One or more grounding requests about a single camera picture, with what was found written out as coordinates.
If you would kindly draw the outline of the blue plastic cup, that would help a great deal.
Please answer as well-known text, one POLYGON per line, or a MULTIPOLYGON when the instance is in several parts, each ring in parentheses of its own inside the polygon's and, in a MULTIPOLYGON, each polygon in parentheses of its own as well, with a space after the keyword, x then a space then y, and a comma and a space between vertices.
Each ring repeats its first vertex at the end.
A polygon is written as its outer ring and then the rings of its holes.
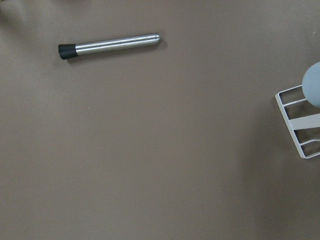
POLYGON ((313 106, 320 107, 320 63, 313 64, 302 79, 302 92, 313 106))

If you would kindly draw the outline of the steel muddler black tip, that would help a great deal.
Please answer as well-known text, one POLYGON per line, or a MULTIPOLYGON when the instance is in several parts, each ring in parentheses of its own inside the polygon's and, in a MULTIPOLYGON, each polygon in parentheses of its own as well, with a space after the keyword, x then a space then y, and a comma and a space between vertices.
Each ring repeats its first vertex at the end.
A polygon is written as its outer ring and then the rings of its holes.
POLYGON ((161 40, 160 34, 151 33, 83 44, 59 44, 58 54, 62 60, 68 60, 90 54, 157 46, 161 40))

